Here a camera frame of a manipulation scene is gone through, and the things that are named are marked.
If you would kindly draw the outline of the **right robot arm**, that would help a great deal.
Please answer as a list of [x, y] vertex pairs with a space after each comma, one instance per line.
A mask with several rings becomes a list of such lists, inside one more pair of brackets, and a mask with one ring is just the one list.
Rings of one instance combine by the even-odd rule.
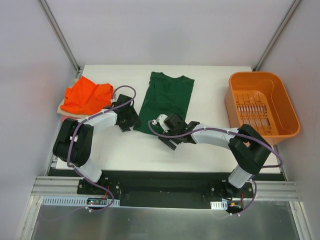
[[160, 114], [151, 124], [162, 129], [158, 139], [173, 151], [181, 143], [190, 143], [209, 144], [232, 152], [237, 166], [224, 186], [216, 189], [216, 194], [226, 200], [242, 193], [245, 183], [260, 172], [271, 153], [271, 146], [248, 124], [218, 129], [198, 121], [186, 123], [177, 114]]

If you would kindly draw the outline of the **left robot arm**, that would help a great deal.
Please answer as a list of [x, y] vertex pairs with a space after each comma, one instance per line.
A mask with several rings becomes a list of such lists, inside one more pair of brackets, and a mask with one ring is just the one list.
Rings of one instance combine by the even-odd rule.
[[60, 127], [52, 153], [86, 179], [90, 191], [96, 195], [102, 194], [107, 185], [107, 177], [91, 157], [94, 135], [114, 126], [118, 126], [122, 132], [128, 132], [140, 123], [134, 100], [120, 94], [110, 107], [98, 113], [78, 120], [66, 118]]

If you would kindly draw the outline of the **dark green t shirt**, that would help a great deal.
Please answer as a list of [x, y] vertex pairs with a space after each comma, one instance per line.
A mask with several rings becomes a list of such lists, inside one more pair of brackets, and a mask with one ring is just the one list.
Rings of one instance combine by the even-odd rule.
[[139, 112], [141, 123], [133, 130], [152, 135], [148, 121], [156, 119], [161, 114], [167, 116], [177, 114], [185, 119], [194, 83], [194, 79], [184, 75], [174, 78], [153, 71]]

